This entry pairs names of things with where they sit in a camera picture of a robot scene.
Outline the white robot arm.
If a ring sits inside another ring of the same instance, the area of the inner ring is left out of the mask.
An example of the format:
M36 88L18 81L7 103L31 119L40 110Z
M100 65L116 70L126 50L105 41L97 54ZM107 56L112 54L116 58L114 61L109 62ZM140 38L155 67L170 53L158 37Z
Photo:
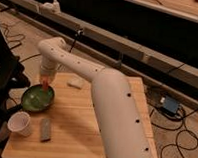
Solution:
M40 73L54 77L61 63L91 84L92 102L106 158L153 158L128 78L64 50L61 37L41 40Z

